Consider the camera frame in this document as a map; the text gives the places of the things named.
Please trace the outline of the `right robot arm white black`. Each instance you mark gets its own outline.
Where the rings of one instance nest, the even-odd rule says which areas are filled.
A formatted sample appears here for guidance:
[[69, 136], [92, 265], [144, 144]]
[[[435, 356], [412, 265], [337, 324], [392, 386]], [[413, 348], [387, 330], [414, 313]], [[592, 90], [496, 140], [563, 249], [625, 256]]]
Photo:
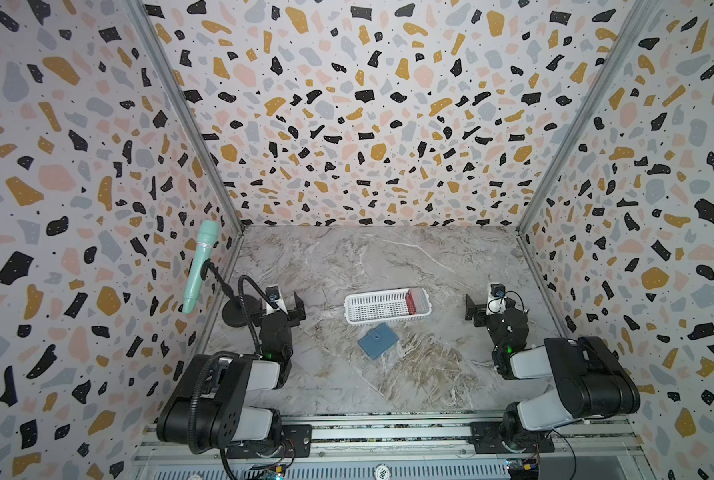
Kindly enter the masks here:
[[552, 452], [551, 433], [587, 419], [604, 420], [637, 412], [640, 393], [603, 340], [552, 337], [529, 347], [528, 314], [508, 290], [485, 304], [465, 297], [465, 319], [487, 329], [496, 371], [506, 380], [551, 379], [545, 393], [509, 404], [502, 420], [471, 424], [470, 443], [479, 454]]

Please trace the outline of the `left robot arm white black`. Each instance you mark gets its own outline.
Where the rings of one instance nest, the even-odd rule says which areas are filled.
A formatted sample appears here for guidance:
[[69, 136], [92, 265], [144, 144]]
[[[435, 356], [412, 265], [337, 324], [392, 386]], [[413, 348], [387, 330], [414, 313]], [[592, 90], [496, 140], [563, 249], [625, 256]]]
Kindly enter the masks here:
[[259, 354], [217, 352], [195, 356], [158, 420], [157, 438], [194, 454], [220, 450], [233, 458], [271, 457], [289, 444], [281, 414], [246, 404], [247, 394], [277, 390], [288, 380], [294, 354], [292, 329], [306, 319], [304, 301], [279, 299], [252, 319], [260, 327]]

